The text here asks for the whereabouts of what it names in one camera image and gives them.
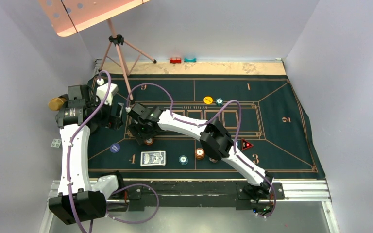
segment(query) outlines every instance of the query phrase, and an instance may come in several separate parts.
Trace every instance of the casino table layout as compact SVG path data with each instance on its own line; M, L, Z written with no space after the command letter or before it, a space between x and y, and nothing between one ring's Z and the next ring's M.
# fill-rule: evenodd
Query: casino table layout
M128 91L122 75L113 74L118 85L113 107L126 103ZM312 143L309 118L303 110L292 85L285 75L131 75L131 87L155 83L165 88L174 99L174 113L195 118L210 119L221 107L215 99L226 103L238 100L242 107L239 145L245 139L253 146L243 153L257 166L269 171L277 179L324 179L325 173ZM88 85L98 87L95 79ZM133 92L136 102L148 107L169 109L170 100L159 88L143 85ZM211 104L204 103L211 97ZM218 117L234 137L237 132L238 107L229 105ZM188 136L162 131L151 145L139 145L128 130L132 119L123 113L123 126L114 131L99 128L91 134L88 143L88 169L91 178L118 170L124 178L140 179L242 179L243 177L223 161L213 163L205 156L195 159L199 141ZM118 143L118 152L111 145ZM143 151L166 151L165 166L141 166ZM188 163L182 165L179 157L185 155Z

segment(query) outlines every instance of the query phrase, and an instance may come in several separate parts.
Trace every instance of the black clamp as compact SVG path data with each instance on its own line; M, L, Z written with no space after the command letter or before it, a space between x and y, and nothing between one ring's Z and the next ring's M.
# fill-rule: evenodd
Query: black clamp
M228 158L229 150L234 144L231 134L218 119L206 125L199 140L205 154L215 160Z
M159 117L164 112L163 108L147 108L140 103L136 103L128 112L134 122L128 126L132 136L138 144L144 144L145 139L153 138L161 129L158 126Z
M117 37L113 38L112 36L109 37L109 41L114 43L114 45L123 45L123 37L122 35L117 35Z

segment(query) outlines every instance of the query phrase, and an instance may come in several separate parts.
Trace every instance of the teal poker chip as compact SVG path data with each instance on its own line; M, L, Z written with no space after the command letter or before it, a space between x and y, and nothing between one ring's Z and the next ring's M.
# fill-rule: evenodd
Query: teal poker chip
M188 158L185 155L179 156L179 163L185 165L188 163Z
M218 98L215 100L215 104L217 106L222 106L224 104L224 100L222 100L221 98Z

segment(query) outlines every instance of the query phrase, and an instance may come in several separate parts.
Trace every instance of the gray floor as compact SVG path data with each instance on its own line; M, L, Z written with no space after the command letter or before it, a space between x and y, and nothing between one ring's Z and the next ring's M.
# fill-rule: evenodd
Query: gray floor
M145 212L126 212L120 218L142 220L154 208ZM89 229L89 222L84 224ZM65 225L54 217L51 233L80 233L74 225ZM279 202L270 218L256 218L251 211L234 208L160 208L150 221L128 225L100 218L95 220L93 233L329 233L321 202Z

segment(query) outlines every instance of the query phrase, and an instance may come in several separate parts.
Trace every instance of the gold cylinder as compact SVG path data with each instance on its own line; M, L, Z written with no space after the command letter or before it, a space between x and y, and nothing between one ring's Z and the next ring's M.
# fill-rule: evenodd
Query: gold cylinder
M52 111L58 111L67 100L65 98L53 98L48 102L48 107Z

